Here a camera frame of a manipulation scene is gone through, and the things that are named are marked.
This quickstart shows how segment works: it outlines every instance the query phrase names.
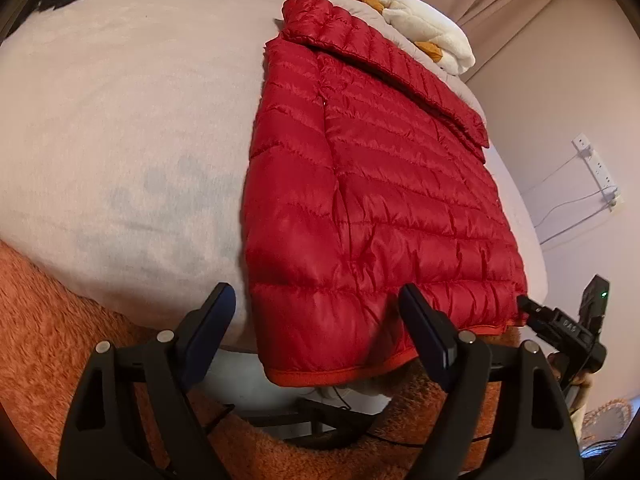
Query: bed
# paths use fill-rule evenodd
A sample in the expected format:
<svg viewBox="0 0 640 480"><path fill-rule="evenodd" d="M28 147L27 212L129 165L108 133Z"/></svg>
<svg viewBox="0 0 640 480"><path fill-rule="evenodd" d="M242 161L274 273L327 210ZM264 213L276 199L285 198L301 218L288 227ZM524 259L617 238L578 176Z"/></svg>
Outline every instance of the bed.
<svg viewBox="0 0 640 480"><path fill-rule="evenodd" d="M238 308L223 343L255 351L239 210L284 1L80 0L30 16L0 47L0 238L153 328L228 282ZM359 2L334 4L370 18ZM459 79L438 76L482 114ZM526 207L493 146L485 156L543 301Z"/></svg>

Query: red puffer jacket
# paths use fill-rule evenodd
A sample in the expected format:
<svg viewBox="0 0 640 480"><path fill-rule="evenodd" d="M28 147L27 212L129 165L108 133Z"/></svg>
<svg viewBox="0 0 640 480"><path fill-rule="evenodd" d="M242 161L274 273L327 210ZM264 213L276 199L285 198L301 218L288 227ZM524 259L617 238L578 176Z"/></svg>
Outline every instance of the red puffer jacket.
<svg viewBox="0 0 640 480"><path fill-rule="evenodd" d="M414 358L396 307L407 282L459 328L521 324L524 269L478 114L327 0L287 0L283 16L243 204L267 377L339 384Z"/></svg>

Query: white plush toy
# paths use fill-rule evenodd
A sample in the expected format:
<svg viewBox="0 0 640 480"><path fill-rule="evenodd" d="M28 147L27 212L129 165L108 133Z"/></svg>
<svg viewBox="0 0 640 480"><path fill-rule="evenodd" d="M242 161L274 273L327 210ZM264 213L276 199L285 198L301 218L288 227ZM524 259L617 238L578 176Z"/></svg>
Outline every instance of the white plush toy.
<svg viewBox="0 0 640 480"><path fill-rule="evenodd" d="M382 16L410 41L431 42L442 50L436 62L446 72L460 75L476 62L469 40L447 16L420 0L380 0Z"/></svg>

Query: white cable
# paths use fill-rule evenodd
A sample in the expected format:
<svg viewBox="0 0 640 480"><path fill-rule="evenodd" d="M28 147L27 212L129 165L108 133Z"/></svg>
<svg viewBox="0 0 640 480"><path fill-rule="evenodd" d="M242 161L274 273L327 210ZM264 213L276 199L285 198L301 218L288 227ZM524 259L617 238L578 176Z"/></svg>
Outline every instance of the white cable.
<svg viewBox="0 0 640 480"><path fill-rule="evenodd" d="M567 205L567 204L573 204L573 203L575 203L575 202L580 202L580 200L585 200L585 199L587 199L587 198L591 198L592 196L596 196L596 195L598 195L598 194L600 194L600 193L604 193L607 189L610 189L610 188L612 188L612 187L616 187L616 186L607 186L606 188L604 188L604 189L599 189L599 190L597 190L596 192L591 193L590 195L585 195L585 196L583 196L583 197L576 198L575 200L568 200L567 202L562 202L561 204L558 204L557 206L552 207L552 208L549 210L549 212L548 212L546 215L544 215L544 216L542 217L542 220L541 220L540 222L538 222L536 225L534 225L534 226L533 226L533 227L534 227L534 229L537 229L540 225L542 225L542 222L544 222L544 221L549 217L549 215L550 215L553 211L555 211L556 209L558 209L559 207L562 207L563 205Z"/></svg>
<svg viewBox="0 0 640 480"><path fill-rule="evenodd" d="M551 173L549 173L545 178L543 178L539 183L537 183L535 186L531 186L529 187L529 189L525 189L521 194L525 194L528 193L529 191L536 189L538 186L540 186L541 184L544 184L547 179L551 178L552 176L554 176L558 171L562 170L562 168L564 168L569 162L571 162L572 160L574 160L574 158L576 158L577 156L579 156L580 153L576 153L574 156L572 156L572 158L570 158L569 160L563 162L560 166L558 166L557 168L555 168Z"/></svg>
<svg viewBox="0 0 640 480"><path fill-rule="evenodd" d="M546 240L542 240L540 242L540 245L542 244L546 244L549 240L553 240L554 238L556 238L557 236L560 236L562 234L564 234L567 231L570 231L571 229L573 229L574 227L578 227L578 225L580 225L583 222L586 222L589 218L593 218L594 216L596 216L598 213L603 212L605 209L609 208L609 202L607 202L604 206L602 206L600 209L598 209L595 213L591 213L589 216L585 216L582 220L576 222L573 225L570 225L569 227L567 227L566 229L562 229L562 231L560 231L559 233L556 233L552 236L550 236L549 238L547 238Z"/></svg>

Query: orange fur fabric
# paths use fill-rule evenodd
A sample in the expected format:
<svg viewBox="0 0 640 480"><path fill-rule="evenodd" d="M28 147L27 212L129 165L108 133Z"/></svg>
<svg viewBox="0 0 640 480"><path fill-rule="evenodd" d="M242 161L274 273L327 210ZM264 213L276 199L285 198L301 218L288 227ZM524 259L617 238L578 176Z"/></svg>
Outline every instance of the orange fur fabric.
<svg viewBox="0 0 640 480"><path fill-rule="evenodd" d="M117 346L147 340L153 333L119 314L79 298L0 242L0 402L34 455L55 474L60 437L76 384L97 341ZM517 331L500 338L517 345ZM398 442L424 442L445 394L418 361L394 375L397 391L371 431ZM140 410L156 463L166 463L148 399ZM476 435L491 431L499 385L487 390ZM198 419L208 422L222 407L190 394ZM234 480L401 480L418 450L364 436L347 449L311 451L271 438L231 414L210 436ZM465 468L479 465L486 441L473 444Z"/></svg>

